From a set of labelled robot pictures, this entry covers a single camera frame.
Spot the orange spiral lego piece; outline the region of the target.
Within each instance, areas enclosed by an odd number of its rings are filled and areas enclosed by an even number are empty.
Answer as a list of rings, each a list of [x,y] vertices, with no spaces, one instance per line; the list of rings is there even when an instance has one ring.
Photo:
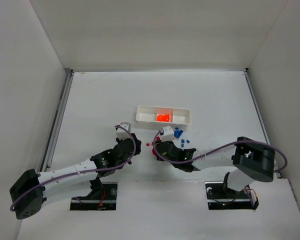
[[[164,115],[158,115],[157,117],[156,117],[156,120],[158,121],[158,122],[164,122]]]

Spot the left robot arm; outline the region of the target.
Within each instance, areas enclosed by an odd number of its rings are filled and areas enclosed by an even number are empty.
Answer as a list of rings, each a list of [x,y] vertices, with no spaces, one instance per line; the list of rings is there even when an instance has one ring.
[[[99,193],[103,189],[101,178],[114,174],[141,153],[142,142],[134,133],[116,142],[113,148],[69,167],[47,172],[26,170],[9,189],[10,211],[23,220],[61,199]]]

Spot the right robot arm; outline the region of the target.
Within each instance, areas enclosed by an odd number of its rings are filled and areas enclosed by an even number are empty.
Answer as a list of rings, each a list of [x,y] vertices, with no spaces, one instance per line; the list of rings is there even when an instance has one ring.
[[[239,137],[237,141],[208,150],[196,157],[196,148],[181,149],[172,141],[156,140],[153,151],[158,161],[170,163],[186,173],[209,168],[235,167],[225,174],[226,189],[240,192],[253,182],[270,183],[274,180],[276,149],[266,143]]]

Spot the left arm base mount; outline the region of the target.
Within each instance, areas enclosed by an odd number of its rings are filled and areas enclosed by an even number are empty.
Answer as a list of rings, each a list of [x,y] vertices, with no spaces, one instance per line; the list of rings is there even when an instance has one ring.
[[[91,191],[86,196],[73,197],[71,211],[115,211],[117,208],[118,183],[91,181]]]

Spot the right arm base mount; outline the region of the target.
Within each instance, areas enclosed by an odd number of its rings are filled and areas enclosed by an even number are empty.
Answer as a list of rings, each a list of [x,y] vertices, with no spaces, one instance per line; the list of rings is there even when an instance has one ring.
[[[223,181],[206,181],[205,190],[209,210],[253,210],[259,207],[259,198],[250,185],[241,191],[228,188],[228,176],[225,174]]]

